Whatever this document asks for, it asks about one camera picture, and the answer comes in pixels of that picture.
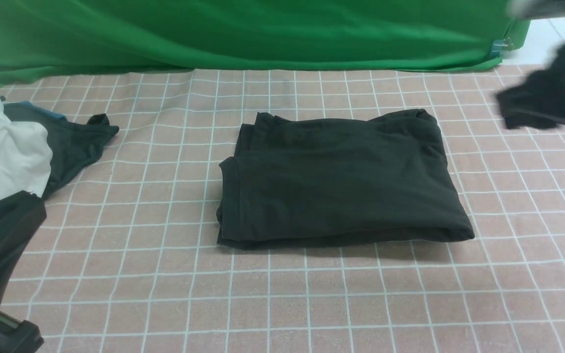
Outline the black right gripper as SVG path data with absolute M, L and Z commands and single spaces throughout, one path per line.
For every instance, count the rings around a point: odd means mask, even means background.
M 565 126 L 565 44 L 545 69 L 534 70 L 518 85 L 496 93 L 496 103 L 505 129 Z

